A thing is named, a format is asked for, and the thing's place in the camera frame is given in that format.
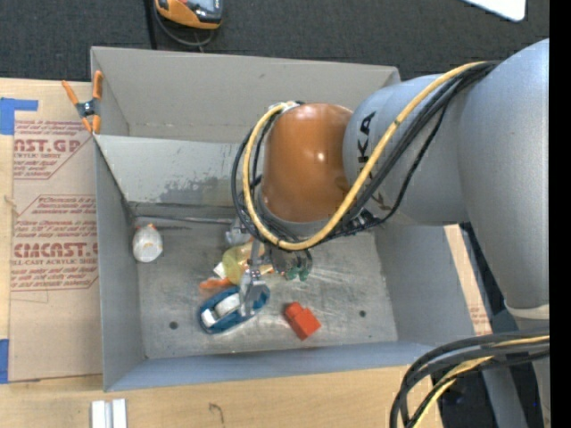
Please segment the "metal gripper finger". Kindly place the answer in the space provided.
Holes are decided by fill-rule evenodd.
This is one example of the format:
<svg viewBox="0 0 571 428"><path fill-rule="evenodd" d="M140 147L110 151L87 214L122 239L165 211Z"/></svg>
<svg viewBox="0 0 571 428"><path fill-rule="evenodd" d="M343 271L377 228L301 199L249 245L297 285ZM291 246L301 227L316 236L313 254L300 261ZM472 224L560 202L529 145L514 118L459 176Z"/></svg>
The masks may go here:
<svg viewBox="0 0 571 428"><path fill-rule="evenodd" d="M243 317L252 316L252 302L250 301L250 290L252 288L252 272L246 270L240 282L240 313Z"/></svg>
<svg viewBox="0 0 571 428"><path fill-rule="evenodd" d="M252 311L257 313L263 309L269 299L269 288L264 280L255 279L252 282Z"/></svg>

